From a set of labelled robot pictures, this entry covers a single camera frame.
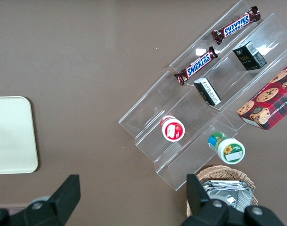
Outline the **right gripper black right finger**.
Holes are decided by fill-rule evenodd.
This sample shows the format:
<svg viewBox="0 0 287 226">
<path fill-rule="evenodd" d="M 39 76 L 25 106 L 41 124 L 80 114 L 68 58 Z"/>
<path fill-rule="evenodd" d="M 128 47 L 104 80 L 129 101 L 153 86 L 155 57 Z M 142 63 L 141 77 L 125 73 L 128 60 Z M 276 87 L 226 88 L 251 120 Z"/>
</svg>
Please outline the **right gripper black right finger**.
<svg viewBox="0 0 287 226">
<path fill-rule="evenodd" d="M 283 226 L 284 223 L 264 206 L 248 206 L 244 212 L 223 201 L 210 199 L 195 174 L 187 175 L 187 200 L 192 215 L 183 226 Z"/>
</svg>

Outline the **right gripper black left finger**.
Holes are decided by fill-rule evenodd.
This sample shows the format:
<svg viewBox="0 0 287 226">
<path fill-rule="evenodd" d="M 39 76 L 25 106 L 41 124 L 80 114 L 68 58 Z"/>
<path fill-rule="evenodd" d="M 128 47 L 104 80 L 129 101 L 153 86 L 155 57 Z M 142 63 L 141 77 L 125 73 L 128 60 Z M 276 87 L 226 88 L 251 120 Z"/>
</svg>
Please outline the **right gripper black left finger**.
<svg viewBox="0 0 287 226">
<path fill-rule="evenodd" d="M 37 200 L 14 215 L 0 209 L 0 226 L 64 226 L 80 198 L 80 177 L 69 175 L 47 200 Z"/>
</svg>

